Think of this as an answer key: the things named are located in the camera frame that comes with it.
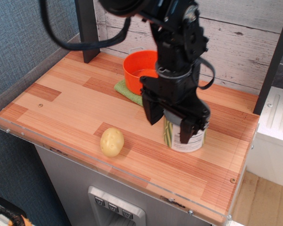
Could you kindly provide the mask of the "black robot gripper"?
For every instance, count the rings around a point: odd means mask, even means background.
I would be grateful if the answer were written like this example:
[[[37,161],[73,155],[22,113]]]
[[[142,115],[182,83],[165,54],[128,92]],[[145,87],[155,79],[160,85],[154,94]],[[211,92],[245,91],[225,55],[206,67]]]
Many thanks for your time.
[[[198,70],[180,77],[158,78],[142,76],[142,104],[151,125],[156,124],[167,110],[181,118],[180,142],[187,144],[191,137],[199,130],[208,127],[210,109],[200,100],[196,89],[207,89],[211,82],[203,87],[199,86]]]

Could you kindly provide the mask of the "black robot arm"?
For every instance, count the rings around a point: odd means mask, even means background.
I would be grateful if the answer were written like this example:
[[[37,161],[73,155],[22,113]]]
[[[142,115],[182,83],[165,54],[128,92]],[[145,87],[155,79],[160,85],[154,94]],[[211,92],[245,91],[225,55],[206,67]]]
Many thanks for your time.
[[[142,104],[151,124],[163,115],[179,120],[183,144],[209,123],[210,109],[197,97],[200,66],[208,39],[199,24],[198,4],[193,0],[103,0],[103,8],[116,16],[140,16],[149,21],[157,46],[157,78],[142,76]]]

